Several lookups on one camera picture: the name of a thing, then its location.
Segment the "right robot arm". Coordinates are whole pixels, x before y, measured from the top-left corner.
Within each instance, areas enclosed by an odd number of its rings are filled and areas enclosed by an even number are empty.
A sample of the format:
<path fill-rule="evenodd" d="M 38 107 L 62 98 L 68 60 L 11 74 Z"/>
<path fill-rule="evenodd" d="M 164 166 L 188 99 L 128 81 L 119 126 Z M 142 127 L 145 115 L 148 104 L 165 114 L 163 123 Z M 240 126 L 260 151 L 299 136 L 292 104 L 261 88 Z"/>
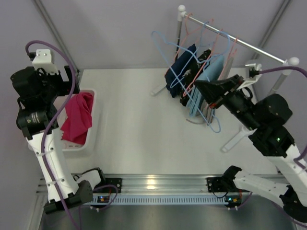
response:
<path fill-rule="evenodd" d="M 307 163 L 300 157 L 294 138 L 284 127 L 292 116 L 287 101 L 279 94 L 272 94 L 253 103 L 249 87 L 242 87 L 244 80 L 235 75 L 226 80 L 195 81 L 209 107 L 224 106 L 244 127 L 253 133 L 249 139 L 258 152 L 268 159 L 286 178 L 287 183 L 277 183 L 253 175 L 240 167 L 230 166 L 221 176 L 226 188 L 250 191 L 264 197 L 294 220 L 307 221 Z"/>

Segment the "light blue wire hanger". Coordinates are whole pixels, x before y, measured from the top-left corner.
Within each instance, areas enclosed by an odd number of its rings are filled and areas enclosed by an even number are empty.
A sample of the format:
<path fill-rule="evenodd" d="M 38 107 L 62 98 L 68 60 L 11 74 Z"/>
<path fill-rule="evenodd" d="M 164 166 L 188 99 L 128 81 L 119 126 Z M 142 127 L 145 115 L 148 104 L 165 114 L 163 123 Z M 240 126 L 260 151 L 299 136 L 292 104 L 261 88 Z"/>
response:
<path fill-rule="evenodd" d="M 217 35 L 224 35 L 227 39 L 227 47 L 221 52 L 214 54 L 214 46 L 217 41 L 213 41 L 207 45 L 202 44 L 202 35 L 204 31 L 202 30 L 200 37 L 196 42 L 185 48 L 183 45 L 185 40 L 179 42 L 177 45 L 168 42 L 165 36 L 159 31 L 152 31 L 151 38 L 155 43 L 155 46 L 159 50 L 163 59 L 169 66 L 167 72 L 165 73 L 166 88 L 170 92 L 171 96 L 174 98 L 180 96 L 180 101 L 183 106 L 189 108 L 189 116 L 195 117 L 200 115 L 203 121 L 211 127 L 209 120 L 205 117 L 204 113 L 201 111 L 201 106 L 203 104 L 204 98 L 201 96 L 199 90 L 194 86 L 195 80 L 209 80 L 209 74 L 205 71 L 212 67 L 210 64 L 214 60 L 215 64 L 224 65 L 224 54 L 230 49 L 230 35 L 222 30 L 219 30 Z M 170 63 L 161 47 L 158 45 L 155 35 L 158 35 L 166 45 L 174 45 L 177 48 L 176 55 L 174 57 L 173 63 Z"/>

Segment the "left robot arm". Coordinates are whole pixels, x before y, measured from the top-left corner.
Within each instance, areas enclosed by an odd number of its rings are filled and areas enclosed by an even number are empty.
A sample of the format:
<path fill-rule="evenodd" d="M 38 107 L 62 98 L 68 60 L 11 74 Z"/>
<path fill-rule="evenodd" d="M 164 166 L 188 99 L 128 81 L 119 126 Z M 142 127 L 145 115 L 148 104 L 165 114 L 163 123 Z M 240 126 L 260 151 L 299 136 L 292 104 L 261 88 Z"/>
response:
<path fill-rule="evenodd" d="M 62 151 L 57 116 L 63 106 L 56 109 L 59 96 L 70 98 L 75 78 L 63 81 L 61 74 L 44 68 L 26 67 L 10 77 L 19 95 L 17 127 L 35 153 L 41 167 L 48 192 L 44 206 L 46 214 L 77 207 L 93 200 L 93 190 L 104 180 L 102 170 L 87 170 L 75 180 L 66 164 Z"/>

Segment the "pink trousers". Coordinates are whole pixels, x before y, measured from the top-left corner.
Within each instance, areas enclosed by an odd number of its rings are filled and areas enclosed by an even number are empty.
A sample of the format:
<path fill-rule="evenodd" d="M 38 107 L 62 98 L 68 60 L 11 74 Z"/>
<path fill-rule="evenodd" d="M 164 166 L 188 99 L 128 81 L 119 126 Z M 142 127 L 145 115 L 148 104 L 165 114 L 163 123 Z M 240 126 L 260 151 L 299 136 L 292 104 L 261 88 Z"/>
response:
<path fill-rule="evenodd" d="M 70 98 L 65 106 L 67 118 L 61 127 L 62 139 L 83 145 L 88 129 L 92 127 L 92 107 L 94 96 L 80 92 Z"/>

